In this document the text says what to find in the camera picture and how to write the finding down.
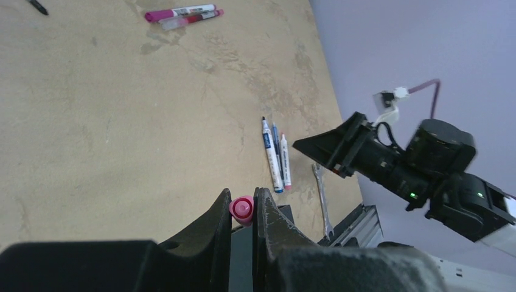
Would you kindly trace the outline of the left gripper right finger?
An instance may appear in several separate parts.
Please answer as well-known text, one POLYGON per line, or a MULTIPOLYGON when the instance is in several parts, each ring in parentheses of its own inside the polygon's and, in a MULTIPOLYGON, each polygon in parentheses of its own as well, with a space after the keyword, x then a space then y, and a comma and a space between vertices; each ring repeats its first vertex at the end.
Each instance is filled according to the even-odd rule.
POLYGON ((447 291, 436 264, 410 247, 325 247, 256 188, 253 214, 254 291, 447 291))

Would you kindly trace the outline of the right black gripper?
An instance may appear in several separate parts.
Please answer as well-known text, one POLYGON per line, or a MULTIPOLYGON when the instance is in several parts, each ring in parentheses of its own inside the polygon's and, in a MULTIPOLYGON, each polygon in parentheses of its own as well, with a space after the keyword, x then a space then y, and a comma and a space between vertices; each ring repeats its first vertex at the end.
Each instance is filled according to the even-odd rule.
POLYGON ((428 178, 404 160, 390 126, 373 126, 362 113, 353 113, 330 131, 294 141, 293 148, 342 178, 358 172, 407 202, 428 199, 428 178))

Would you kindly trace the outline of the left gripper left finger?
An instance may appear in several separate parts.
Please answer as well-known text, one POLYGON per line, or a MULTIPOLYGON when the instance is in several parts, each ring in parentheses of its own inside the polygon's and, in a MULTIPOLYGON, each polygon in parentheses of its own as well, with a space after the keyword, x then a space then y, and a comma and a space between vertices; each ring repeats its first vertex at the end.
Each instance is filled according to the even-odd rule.
POLYGON ((28 242, 1 253, 2 291, 227 291, 231 193, 191 224, 152 240, 28 242))

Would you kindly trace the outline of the pink cap white marker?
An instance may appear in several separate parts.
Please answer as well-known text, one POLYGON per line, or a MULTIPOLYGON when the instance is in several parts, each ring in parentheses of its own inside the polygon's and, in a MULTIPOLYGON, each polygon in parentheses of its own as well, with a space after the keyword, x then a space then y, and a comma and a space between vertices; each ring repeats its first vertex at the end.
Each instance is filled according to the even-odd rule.
POLYGON ((288 142, 286 140, 284 133, 281 133, 280 150, 281 150, 282 172, 283 172, 283 177, 284 177, 283 178, 284 188, 287 190, 290 190, 292 188, 291 173, 290 173, 290 161, 289 161, 289 154, 288 154, 288 142))

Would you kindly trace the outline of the dark blue gel pen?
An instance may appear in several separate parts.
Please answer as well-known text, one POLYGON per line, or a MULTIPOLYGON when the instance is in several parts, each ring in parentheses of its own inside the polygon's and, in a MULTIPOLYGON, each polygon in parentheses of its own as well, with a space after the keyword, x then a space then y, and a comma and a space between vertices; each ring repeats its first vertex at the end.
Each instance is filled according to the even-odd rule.
POLYGON ((282 171, 282 161, 281 161, 281 150, 280 150, 280 143, 279 143, 279 135, 276 123, 273 122, 273 128, 272 128, 272 136, 273 136, 273 143, 274 143, 274 149, 276 152, 276 158, 279 168, 279 173, 281 176, 281 179, 284 179, 283 171, 282 171))

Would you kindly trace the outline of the blue white marker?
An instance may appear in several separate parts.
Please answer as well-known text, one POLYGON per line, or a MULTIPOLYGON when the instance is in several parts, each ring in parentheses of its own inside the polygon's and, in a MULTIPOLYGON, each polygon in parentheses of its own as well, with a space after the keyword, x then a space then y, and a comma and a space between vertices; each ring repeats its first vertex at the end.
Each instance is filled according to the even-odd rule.
POLYGON ((279 171, 279 164, 277 161, 277 155, 273 143, 273 137, 271 130, 268 126, 268 122, 265 117, 262 117, 262 138, 265 146, 265 151, 268 158, 268 164, 271 173, 271 179, 273 182, 273 189, 275 193, 282 193, 284 186, 279 171))

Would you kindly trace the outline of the red clear pen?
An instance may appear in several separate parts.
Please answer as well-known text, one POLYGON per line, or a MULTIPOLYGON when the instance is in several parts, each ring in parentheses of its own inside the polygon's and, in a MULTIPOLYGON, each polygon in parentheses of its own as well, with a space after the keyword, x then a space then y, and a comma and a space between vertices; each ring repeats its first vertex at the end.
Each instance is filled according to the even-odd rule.
POLYGON ((222 16, 224 14, 223 9, 214 10, 211 12, 204 12, 196 15, 184 16, 184 17, 176 17, 176 18, 168 18, 162 19, 158 21, 161 25, 162 30, 168 31, 177 29, 180 27, 187 26, 189 24, 197 23, 199 21, 204 21, 211 18, 216 18, 218 16, 222 16))

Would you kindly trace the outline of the magenta cap marker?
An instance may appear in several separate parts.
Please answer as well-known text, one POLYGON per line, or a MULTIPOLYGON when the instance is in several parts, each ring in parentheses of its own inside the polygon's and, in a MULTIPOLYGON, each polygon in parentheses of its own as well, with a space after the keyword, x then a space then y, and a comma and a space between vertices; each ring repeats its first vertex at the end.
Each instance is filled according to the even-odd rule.
POLYGON ((187 7, 178 7, 174 9, 154 10, 144 13, 144 18, 149 23, 156 23, 162 19, 174 18, 179 16, 194 15, 204 12, 215 11, 217 6, 215 4, 202 4, 187 7))

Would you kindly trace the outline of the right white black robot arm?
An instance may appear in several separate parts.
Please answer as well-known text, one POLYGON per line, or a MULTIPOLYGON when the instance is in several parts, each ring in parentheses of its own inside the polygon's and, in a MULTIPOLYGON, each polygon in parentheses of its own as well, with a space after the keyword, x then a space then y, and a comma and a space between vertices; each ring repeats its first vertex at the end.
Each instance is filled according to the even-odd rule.
POLYGON ((428 205, 425 217, 467 238, 515 254, 513 196, 467 173, 476 155, 473 136, 437 119, 421 121, 401 147, 385 121, 354 113, 337 128, 296 140, 293 148, 342 178, 360 173, 406 201, 428 205))

